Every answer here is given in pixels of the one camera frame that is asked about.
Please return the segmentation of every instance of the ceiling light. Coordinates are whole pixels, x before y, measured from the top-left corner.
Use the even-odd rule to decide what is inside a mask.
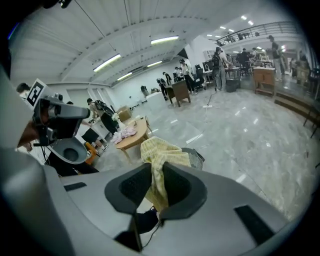
[[[119,81],[119,80],[121,80],[121,79],[124,79],[124,78],[130,76],[130,75],[132,75],[132,72],[130,72],[130,73],[128,73],[128,74],[125,74],[124,76],[121,76],[121,77],[118,78],[117,80]]]
[[[147,67],[149,68],[149,67],[154,66],[154,65],[157,65],[157,64],[159,64],[159,63],[161,63],[161,62],[162,62],[162,60],[160,60],[160,61],[158,61],[158,62],[155,62],[155,63],[152,63],[152,64],[148,65]]]
[[[121,57],[120,54],[117,54],[116,56],[108,59],[107,61],[105,61],[104,63],[102,63],[100,66],[96,67],[93,71],[94,72],[98,72],[99,70],[103,69],[106,65],[108,65],[111,62],[114,62],[116,59],[119,59]]]
[[[172,40],[176,40],[178,38],[179,38],[179,36],[165,37],[165,38],[161,38],[161,39],[152,40],[151,44],[153,45],[153,44],[157,44],[157,43],[161,43],[161,42],[172,41]]]

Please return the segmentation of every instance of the wooden table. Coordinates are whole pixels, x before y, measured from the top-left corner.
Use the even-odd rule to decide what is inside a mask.
[[[135,126],[136,134],[131,137],[124,138],[121,142],[115,145],[116,149],[119,149],[124,153],[125,157],[127,158],[130,164],[132,162],[126,150],[136,145],[140,145],[142,142],[149,139],[147,134],[148,126],[147,126],[146,118],[144,117],[143,119],[138,119],[135,121],[136,121],[136,126]]]
[[[188,99],[189,103],[191,103],[186,80],[178,81],[171,85],[167,85],[165,88],[168,93],[171,104],[173,103],[172,98],[174,97],[176,99],[176,102],[178,103],[179,108],[181,107],[179,101],[183,99]]]
[[[253,68],[253,79],[255,84],[254,93],[262,92],[270,94],[271,96],[275,93],[275,68],[271,67],[254,67]]]

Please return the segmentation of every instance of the glossy floor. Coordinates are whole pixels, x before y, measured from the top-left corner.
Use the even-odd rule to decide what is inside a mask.
[[[204,108],[210,97],[212,107]],[[289,220],[308,204],[319,173],[320,131],[310,139],[312,124],[304,127],[303,117],[272,98],[247,89],[215,93],[209,87],[181,107],[167,102],[167,107],[151,112],[143,104],[132,112],[138,115],[148,117],[154,136],[203,155],[203,171],[236,180]],[[140,163],[139,146],[128,154],[132,166]],[[110,143],[96,168],[111,172],[127,165],[124,154]]]

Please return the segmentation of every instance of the black pants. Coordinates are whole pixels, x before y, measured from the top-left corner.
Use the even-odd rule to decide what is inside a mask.
[[[154,210],[148,210],[145,213],[137,213],[136,228],[139,234],[151,231],[158,223],[157,213]]]
[[[162,92],[163,97],[166,98],[168,96],[168,93],[167,93],[165,86],[161,84],[160,88],[161,88],[161,92]]]
[[[194,81],[192,80],[190,75],[189,74],[185,74],[184,75],[184,79],[185,79],[185,83],[186,83],[186,86],[188,87],[189,92],[191,92],[191,90],[194,92],[195,91]]]
[[[93,174],[99,172],[96,168],[90,164],[87,164],[86,162],[80,164],[71,164],[65,162],[52,152],[48,157],[48,164],[55,168],[56,172],[62,177],[77,175],[77,172],[74,169],[82,174]]]
[[[103,115],[101,116],[101,121],[102,121],[103,125],[105,126],[105,128],[112,135],[117,131],[115,122],[112,120],[111,116],[108,115],[107,113],[103,113]]]

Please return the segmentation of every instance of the glass railing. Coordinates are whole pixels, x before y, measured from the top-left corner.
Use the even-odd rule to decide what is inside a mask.
[[[237,32],[228,34],[218,40],[216,44],[218,46],[225,46],[232,44],[237,41],[245,40],[248,38],[255,38],[259,36],[269,36],[274,34],[300,34],[300,30],[294,22],[291,21],[281,21],[267,23],[263,25],[252,26]]]

